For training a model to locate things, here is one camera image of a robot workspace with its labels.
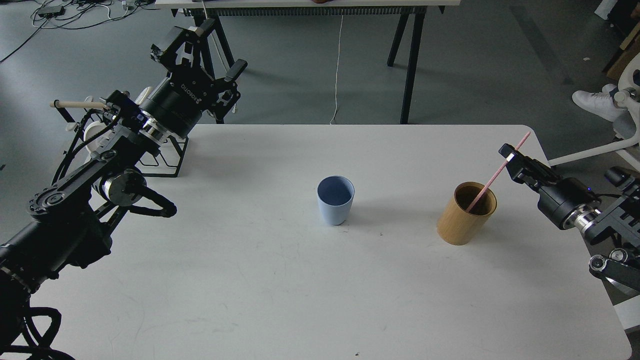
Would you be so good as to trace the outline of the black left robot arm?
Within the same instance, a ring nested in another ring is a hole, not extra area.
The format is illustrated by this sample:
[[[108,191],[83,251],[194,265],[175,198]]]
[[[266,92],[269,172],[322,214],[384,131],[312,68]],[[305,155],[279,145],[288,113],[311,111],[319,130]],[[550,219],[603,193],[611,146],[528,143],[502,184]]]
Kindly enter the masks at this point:
[[[247,68],[238,59],[215,79],[201,66],[217,17],[188,29],[174,27],[165,43],[151,46],[151,59],[167,76],[132,101],[114,91],[97,102],[51,103],[73,123],[68,109],[87,109],[54,178],[30,199],[32,222],[1,246],[1,353],[30,360],[68,360],[51,345],[61,314],[33,307],[30,299],[67,265],[87,268],[110,254],[111,235],[126,214],[170,218],[174,203],[147,186],[137,163],[160,155],[165,141],[188,140],[204,112],[221,124],[240,98],[237,79]]]

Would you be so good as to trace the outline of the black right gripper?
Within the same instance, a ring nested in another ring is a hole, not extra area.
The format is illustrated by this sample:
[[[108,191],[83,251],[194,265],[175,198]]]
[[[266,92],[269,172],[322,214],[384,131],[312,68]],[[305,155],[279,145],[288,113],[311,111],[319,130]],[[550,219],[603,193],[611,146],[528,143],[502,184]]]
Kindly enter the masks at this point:
[[[505,158],[509,177],[525,184],[539,195],[537,209],[560,230],[573,227],[570,219],[576,210],[601,205],[601,200],[576,178],[561,178],[553,169],[537,159],[520,153],[514,146],[505,143],[498,153]]]

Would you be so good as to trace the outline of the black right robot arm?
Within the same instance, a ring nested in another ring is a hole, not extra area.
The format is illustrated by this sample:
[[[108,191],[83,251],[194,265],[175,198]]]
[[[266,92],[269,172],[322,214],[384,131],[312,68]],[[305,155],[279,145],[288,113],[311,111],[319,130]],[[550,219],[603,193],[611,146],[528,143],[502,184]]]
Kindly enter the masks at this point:
[[[605,178],[620,194],[605,210],[600,210],[601,194],[573,177],[564,178],[542,162],[503,144],[499,154],[506,160],[510,178],[538,194],[537,208],[560,230],[576,228],[592,246],[610,240],[608,255],[589,260],[590,273],[607,280],[621,291],[637,294],[639,272],[639,173],[621,166],[605,172]]]

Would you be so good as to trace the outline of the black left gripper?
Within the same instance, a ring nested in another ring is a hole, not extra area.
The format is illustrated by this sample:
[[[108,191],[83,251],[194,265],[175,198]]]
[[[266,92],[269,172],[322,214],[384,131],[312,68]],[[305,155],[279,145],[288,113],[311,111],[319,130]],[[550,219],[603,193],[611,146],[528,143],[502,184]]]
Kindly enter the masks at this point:
[[[189,135],[204,112],[223,124],[241,96],[237,80],[247,61],[238,59],[224,77],[215,79],[211,56],[206,56],[208,37],[216,24],[209,18],[188,29],[174,26],[163,41],[151,46],[150,57],[166,69],[166,78],[144,98],[140,109],[179,138]],[[171,78],[179,69],[202,70],[210,79]]]

